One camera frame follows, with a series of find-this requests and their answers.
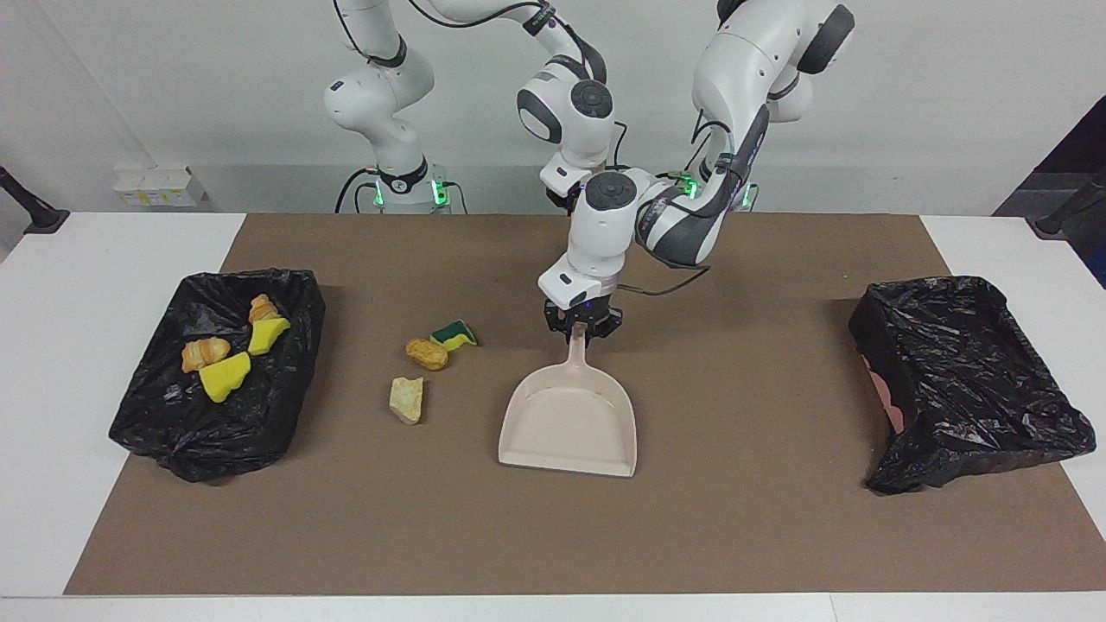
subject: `white table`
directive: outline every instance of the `white table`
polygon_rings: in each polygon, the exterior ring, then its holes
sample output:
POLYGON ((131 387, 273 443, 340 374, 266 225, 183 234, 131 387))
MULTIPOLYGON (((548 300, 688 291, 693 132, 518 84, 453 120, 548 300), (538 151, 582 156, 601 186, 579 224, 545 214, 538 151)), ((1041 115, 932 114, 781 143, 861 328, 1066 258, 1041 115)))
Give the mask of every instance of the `white table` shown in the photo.
MULTIPOLYGON (((1106 592, 441 598, 60 598, 127 453, 107 439, 179 280, 242 215, 74 214, 0 263, 0 620, 1099 621, 1106 592), (48 353, 66 352, 64 357, 48 353)), ((1106 431, 1106 292, 1019 219, 924 218, 953 273, 998 286, 1072 403, 1106 431)), ((1106 453, 1064 464, 1106 533, 1106 453)))

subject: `beige dustpan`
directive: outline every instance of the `beige dustpan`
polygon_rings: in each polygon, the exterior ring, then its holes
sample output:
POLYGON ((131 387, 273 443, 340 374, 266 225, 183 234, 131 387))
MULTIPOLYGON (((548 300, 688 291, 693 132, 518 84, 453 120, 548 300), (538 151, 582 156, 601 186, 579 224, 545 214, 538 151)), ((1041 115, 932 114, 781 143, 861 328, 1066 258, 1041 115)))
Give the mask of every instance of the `beige dustpan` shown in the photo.
POLYGON ((609 375, 584 362, 584 324, 568 360, 538 370, 514 390, 499 435, 504 465, 629 477, 637 466, 634 407, 609 375))

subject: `sponge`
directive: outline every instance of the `sponge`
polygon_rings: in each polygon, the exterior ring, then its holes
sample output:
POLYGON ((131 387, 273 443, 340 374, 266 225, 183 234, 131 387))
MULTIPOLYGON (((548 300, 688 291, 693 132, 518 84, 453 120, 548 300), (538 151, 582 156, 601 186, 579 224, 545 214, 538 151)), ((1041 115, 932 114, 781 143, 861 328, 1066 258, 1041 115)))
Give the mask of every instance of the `sponge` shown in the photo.
POLYGON ((221 404, 227 401, 231 391, 242 386, 249 373, 250 355, 241 352, 200 370, 200 383, 208 397, 216 404, 221 404))
POLYGON ((422 418, 422 379, 397 377, 393 380, 388 407, 405 424, 417 424, 422 418))
POLYGON ((447 352, 452 352, 466 343, 477 345, 477 338, 469 330, 469 326, 461 320, 457 320, 448 326, 430 333, 430 339, 435 343, 441 344, 447 352))
POLYGON ((446 350, 446 346, 432 341, 413 339, 407 342, 407 346, 404 350, 410 356, 411 361, 431 372, 444 370, 449 364, 449 352, 446 350))
POLYGON ((253 322, 253 334, 250 335, 250 346, 247 350, 251 356, 268 354, 273 344, 276 343, 276 338, 290 328, 292 328, 292 323, 284 318, 253 322))

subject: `robotic arm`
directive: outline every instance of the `robotic arm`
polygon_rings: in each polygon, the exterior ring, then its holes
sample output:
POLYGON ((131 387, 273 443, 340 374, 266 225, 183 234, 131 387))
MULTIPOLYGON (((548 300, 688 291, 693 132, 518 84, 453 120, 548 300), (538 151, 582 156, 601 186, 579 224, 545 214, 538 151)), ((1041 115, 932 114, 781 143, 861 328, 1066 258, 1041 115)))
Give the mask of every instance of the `robotic arm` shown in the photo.
POLYGON ((568 250, 539 279, 550 329, 588 338, 622 323, 609 307, 636 240, 672 268, 707 259, 722 220, 749 180, 770 122, 797 120, 811 103, 807 75, 834 62, 855 21, 832 0, 720 0, 721 25, 696 66, 692 102, 711 138, 699 166, 703 193, 688 197, 645 170, 602 173, 584 183, 568 250))
POLYGON ((325 92, 326 110, 343 128, 373 145, 378 196, 388 214, 441 209, 442 172, 422 152, 418 134, 396 113, 434 89, 434 70, 396 31, 388 0, 335 0, 348 48, 368 64, 325 92))
MULTIPOLYGON (((556 15, 549 2, 429 0, 449 20, 425 17, 450 28, 468 28, 497 18, 519 22, 552 54, 545 69, 518 95, 520 118, 539 138, 561 145, 542 173, 551 191, 566 197, 606 163, 614 133, 606 65, 598 52, 556 15)), ((431 212, 441 205, 442 175, 422 152, 415 129, 395 117, 434 87, 429 63, 396 32, 388 0, 335 0, 351 50, 368 61, 326 92, 331 116, 374 146, 389 212, 431 212)))

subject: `brown paper mat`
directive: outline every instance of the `brown paper mat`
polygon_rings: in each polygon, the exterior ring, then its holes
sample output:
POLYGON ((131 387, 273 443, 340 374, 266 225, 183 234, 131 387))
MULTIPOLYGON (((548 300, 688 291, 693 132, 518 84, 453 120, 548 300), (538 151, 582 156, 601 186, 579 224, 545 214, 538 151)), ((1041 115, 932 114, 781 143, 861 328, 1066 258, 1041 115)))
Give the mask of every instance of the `brown paper mat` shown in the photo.
MULTIPOLYGON (((878 497, 887 421, 846 321, 868 282, 947 273, 916 217, 750 215, 677 294, 619 294, 589 361, 637 412, 629 480, 507 468, 503 412, 563 361, 538 274, 567 219, 250 216, 225 270, 315 270, 317 373, 288 457, 221 486, 132 457, 69 594, 513 594, 1106 589, 1057 465, 878 497), (387 410, 408 338, 479 349, 387 410)), ((635 249, 628 283, 685 278, 635 249)))

